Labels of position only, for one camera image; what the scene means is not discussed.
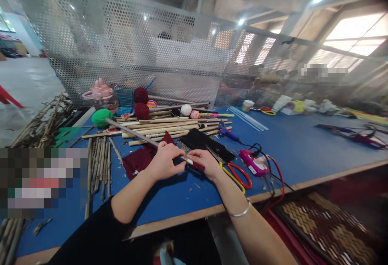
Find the table edge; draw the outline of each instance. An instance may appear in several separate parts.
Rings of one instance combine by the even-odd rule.
[[[359,173],[359,172],[373,169],[373,168],[383,166],[386,164],[388,164],[388,160],[378,161],[378,162],[363,165],[363,166],[360,166],[357,168],[352,168],[352,169],[349,169],[346,171],[335,173],[335,174],[332,174],[329,176],[320,177],[320,178],[316,178],[316,179],[309,180],[306,182],[298,183],[298,184],[292,185],[291,187],[294,190],[300,190],[303,188],[311,187],[311,186],[314,186],[317,184],[321,184],[323,182],[327,182],[327,181],[334,180],[334,179],[337,179],[340,177]],[[289,193],[289,192],[291,192],[291,189],[286,187],[285,192]],[[280,194],[281,194],[281,189],[276,189],[275,195],[278,196]],[[267,198],[269,198],[269,196],[270,196],[270,192],[266,192],[266,193],[261,193],[261,194],[251,196],[249,198],[250,198],[252,203],[255,203],[255,202],[260,202],[260,201],[266,200]],[[156,231],[167,229],[169,227],[174,227],[176,225],[188,223],[191,221],[195,221],[197,219],[210,217],[212,215],[216,215],[216,214],[219,214],[222,212],[225,212],[225,208],[222,204],[219,204],[216,206],[212,206],[210,208],[205,208],[205,209],[198,210],[195,212],[190,212],[190,213],[185,214],[185,215],[180,215],[180,216],[172,217],[169,219],[164,219],[161,221],[147,223],[147,224],[135,227],[133,230],[130,230],[125,235],[124,240],[130,240],[130,239],[137,238],[137,237],[149,234],[149,233],[153,233]],[[42,264],[45,264],[54,256],[54,254],[59,250],[59,248],[60,247],[50,248],[50,249],[39,251],[36,253],[31,253],[28,255],[20,256],[16,259],[15,265],[34,265],[37,262],[41,262]]]

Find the red yarn ball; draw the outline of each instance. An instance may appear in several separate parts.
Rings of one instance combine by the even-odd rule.
[[[135,105],[135,115],[138,120],[147,120],[150,114],[150,108],[145,103]]]
[[[148,92],[143,87],[138,87],[133,92],[133,100],[135,103],[147,103],[148,102]]]

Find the bracelet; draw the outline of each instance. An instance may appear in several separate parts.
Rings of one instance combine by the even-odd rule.
[[[245,215],[245,214],[249,211],[249,209],[250,209],[250,207],[251,207],[251,200],[250,200],[249,198],[247,198],[247,201],[248,201],[248,207],[247,207],[247,209],[244,210],[244,212],[242,212],[242,213],[240,213],[240,214],[238,214],[238,215],[234,215],[234,214],[230,213],[230,211],[228,211],[227,208],[225,208],[225,209],[226,209],[226,211],[228,212],[228,214],[230,214],[232,217],[242,217],[243,215]]]

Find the red chair leg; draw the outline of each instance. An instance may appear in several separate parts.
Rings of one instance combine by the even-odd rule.
[[[0,96],[4,101],[6,101],[5,103],[3,100],[0,100],[2,103],[9,104],[8,101],[10,101],[18,108],[24,108],[24,106],[22,106],[16,99],[14,99],[8,92],[6,92],[6,90],[1,85],[0,85]]]

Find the green yarn ball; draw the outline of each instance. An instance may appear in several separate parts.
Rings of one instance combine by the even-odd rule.
[[[113,114],[107,109],[100,109],[92,115],[92,122],[99,128],[105,128],[108,124],[106,118],[113,119]]]

